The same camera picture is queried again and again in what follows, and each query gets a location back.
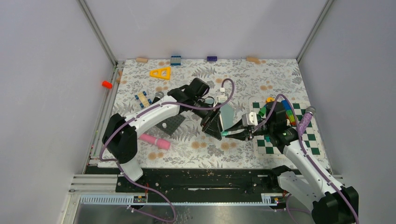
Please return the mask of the green white glue stick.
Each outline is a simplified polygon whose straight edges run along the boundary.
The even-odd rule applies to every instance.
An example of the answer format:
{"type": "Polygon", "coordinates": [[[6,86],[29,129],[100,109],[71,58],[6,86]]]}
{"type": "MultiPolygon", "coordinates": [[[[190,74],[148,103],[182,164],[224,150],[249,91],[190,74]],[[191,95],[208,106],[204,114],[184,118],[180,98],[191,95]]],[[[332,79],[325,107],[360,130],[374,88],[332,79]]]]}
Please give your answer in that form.
{"type": "Polygon", "coordinates": [[[230,135],[230,134],[231,134],[230,131],[228,131],[228,132],[224,131],[224,132],[221,133],[222,136],[228,136],[228,135],[230,135]]]}

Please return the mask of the light blue envelope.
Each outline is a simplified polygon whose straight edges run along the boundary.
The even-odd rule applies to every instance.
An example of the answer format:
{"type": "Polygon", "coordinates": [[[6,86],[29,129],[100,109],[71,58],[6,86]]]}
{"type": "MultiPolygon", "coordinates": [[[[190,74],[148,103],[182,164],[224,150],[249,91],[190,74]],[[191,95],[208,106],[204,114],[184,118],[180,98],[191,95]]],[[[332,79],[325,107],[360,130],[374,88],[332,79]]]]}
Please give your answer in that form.
{"type": "MultiPolygon", "coordinates": [[[[210,107],[214,107],[215,99],[208,97],[205,99],[205,103],[209,104],[210,107]]],[[[234,109],[229,105],[226,104],[225,106],[220,108],[220,124],[222,131],[233,126],[233,118],[234,118],[234,109]]]]}

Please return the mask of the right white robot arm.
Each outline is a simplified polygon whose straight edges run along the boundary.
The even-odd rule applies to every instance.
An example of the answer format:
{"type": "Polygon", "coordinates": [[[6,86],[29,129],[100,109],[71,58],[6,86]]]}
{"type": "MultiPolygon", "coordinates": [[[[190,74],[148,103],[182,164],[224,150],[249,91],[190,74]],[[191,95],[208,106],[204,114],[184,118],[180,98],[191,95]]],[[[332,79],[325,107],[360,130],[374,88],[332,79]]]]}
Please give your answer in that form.
{"type": "Polygon", "coordinates": [[[287,166],[273,168],[268,179],[269,189],[282,189],[298,199],[311,213],[317,224],[357,224],[359,194],[353,187],[345,187],[325,168],[320,166],[303,142],[306,129],[302,120],[295,127],[287,124],[286,114],[291,112],[297,120],[292,103],[268,102],[264,118],[255,112],[244,114],[239,122],[228,128],[228,138],[251,140],[255,136],[270,138],[271,144],[285,155],[300,171],[304,180],[296,177],[287,166]]]}

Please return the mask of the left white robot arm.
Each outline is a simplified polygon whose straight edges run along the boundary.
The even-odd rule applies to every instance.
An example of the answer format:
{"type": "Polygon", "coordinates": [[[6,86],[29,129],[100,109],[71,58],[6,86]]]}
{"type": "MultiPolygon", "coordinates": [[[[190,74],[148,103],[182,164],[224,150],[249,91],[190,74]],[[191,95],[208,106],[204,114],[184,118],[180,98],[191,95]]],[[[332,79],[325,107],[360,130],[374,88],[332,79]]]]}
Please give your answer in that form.
{"type": "Polygon", "coordinates": [[[101,152],[108,150],[113,155],[120,171],[128,178],[127,186],[132,191],[141,191],[145,185],[143,170],[135,156],[139,137],[151,127],[184,111],[192,111],[201,118],[202,132],[222,139],[220,106],[203,101],[209,89],[206,82],[195,78],[189,85],[172,89],[157,102],[129,117],[122,117],[118,113],[110,117],[102,137],[101,152]]]}

